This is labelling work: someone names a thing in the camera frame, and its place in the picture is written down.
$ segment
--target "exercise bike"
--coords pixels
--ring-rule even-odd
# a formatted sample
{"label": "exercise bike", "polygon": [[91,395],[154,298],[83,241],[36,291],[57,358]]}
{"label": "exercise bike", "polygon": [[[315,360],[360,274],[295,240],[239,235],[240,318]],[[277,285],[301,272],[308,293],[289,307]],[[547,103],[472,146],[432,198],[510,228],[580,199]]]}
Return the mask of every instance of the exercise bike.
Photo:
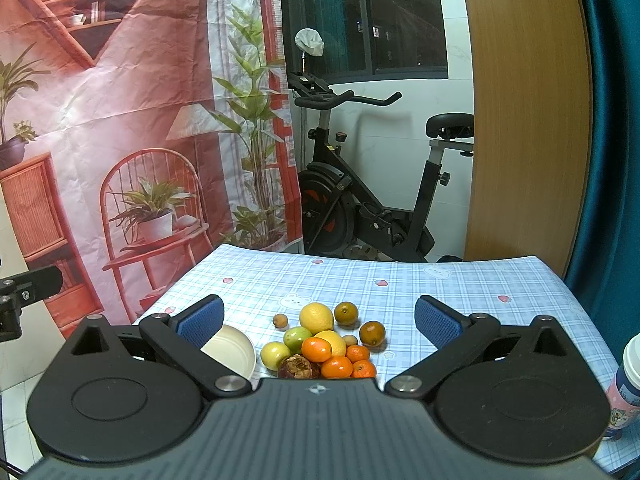
{"label": "exercise bike", "polygon": [[[347,134],[337,132],[337,146],[329,142],[331,110],[345,102],[389,106],[402,97],[396,92],[386,100],[357,96],[349,90],[335,94],[322,79],[308,73],[288,74],[289,87],[298,95],[295,104],[320,110],[317,128],[307,136],[314,141],[313,161],[300,171],[302,229],[307,254],[335,256],[361,240],[398,262],[424,262],[434,246],[426,227],[427,217],[438,184],[446,186],[450,174],[442,173],[445,150],[457,150],[473,156],[473,144],[455,139],[474,136],[474,116],[450,113],[431,117],[426,133],[431,137],[431,152],[414,209],[385,207],[340,156]],[[460,261],[446,256],[448,261]]]}

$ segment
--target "white bowl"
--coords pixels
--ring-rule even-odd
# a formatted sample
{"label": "white bowl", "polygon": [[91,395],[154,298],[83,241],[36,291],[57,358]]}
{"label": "white bowl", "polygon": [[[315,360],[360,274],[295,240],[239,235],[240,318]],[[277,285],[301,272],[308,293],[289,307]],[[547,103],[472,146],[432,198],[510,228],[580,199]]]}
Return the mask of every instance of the white bowl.
{"label": "white bowl", "polygon": [[254,344],[237,328],[223,325],[201,350],[245,379],[254,374],[257,357]]}

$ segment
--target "wall tapestry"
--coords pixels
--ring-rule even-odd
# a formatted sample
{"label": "wall tapestry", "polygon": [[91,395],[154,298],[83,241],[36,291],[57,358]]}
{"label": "wall tapestry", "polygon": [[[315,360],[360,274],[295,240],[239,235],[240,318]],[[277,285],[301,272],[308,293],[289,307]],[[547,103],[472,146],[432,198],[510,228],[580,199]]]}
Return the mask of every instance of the wall tapestry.
{"label": "wall tapestry", "polygon": [[302,236],[280,0],[0,0],[0,186],[68,336]]}

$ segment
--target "bike seat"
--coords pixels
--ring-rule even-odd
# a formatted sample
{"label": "bike seat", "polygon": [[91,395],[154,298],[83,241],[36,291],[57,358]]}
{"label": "bike seat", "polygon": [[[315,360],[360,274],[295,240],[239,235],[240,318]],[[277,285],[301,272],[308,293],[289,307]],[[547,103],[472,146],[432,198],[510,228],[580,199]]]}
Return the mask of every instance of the bike seat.
{"label": "bike seat", "polygon": [[427,137],[431,139],[468,139],[473,136],[473,114],[438,114],[427,121]]}

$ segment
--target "bike handlebar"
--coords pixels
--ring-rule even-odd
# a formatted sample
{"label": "bike handlebar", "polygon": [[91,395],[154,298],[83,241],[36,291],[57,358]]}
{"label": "bike handlebar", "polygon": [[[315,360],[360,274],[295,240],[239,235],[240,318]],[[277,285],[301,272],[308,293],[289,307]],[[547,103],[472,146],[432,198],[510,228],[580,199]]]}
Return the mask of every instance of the bike handlebar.
{"label": "bike handlebar", "polygon": [[347,101],[352,101],[354,103],[364,103],[374,106],[389,106],[398,101],[398,99],[401,97],[402,94],[400,92],[396,92],[391,97],[385,100],[372,99],[370,97],[362,97],[356,95],[353,90],[347,90],[345,93],[337,95],[331,99],[324,99],[321,97],[296,97],[294,102],[296,106],[299,106],[301,108],[311,108],[312,110],[331,110],[332,108],[335,108]]}
{"label": "bike handlebar", "polygon": [[296,97],[295,104],[301,108],[311,108],[312,110],[331,110],[342,103],[348,101],[352,97],[354,97],[355,93],[353,90],[347,90],[345,93],[337,95],[332,99],[322,99],[322,98],[309,98],[309,97]]}
{"label": "bike handlebar", "polygon": [[371,97],[362,97],[360,95],[356,95],[353,99],[350,99],[350,101],[354,103],[364,103],[366,105],[389,106],[395,103],[396,101],[398,101],[398,99],[401,97],[402,97],[401,92],[396,92],[391,97],[388,97],[385,100],[372,99]]}

